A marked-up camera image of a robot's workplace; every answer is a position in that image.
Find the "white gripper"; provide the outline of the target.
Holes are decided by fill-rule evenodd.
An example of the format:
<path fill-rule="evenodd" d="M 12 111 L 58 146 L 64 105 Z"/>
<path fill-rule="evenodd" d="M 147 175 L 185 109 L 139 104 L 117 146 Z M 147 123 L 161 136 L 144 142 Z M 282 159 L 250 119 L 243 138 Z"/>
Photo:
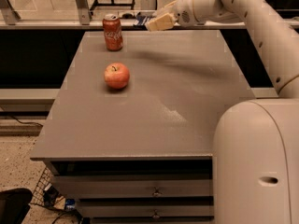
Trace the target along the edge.
<path fill-rule="evenodd" d="M 176 0 L 168 3 L 157 9 L 145 26 L 151 32 L 164 31 L 172 29 L 176 22 L 183 27 L 195 25 L 193 0 Z"/>

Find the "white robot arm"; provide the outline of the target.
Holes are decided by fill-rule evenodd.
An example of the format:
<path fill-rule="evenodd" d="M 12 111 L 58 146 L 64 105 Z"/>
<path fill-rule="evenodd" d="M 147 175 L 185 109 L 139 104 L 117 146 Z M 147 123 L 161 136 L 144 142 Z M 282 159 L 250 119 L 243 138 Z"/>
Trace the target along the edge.
<path fill-rule="evenodd" d="M 278 98 L 221 117 L 213 142 L 214 224 L 299 224 L 299 35 L 265 0 L 176 0 L 150 31 L 239 18 Z"/>

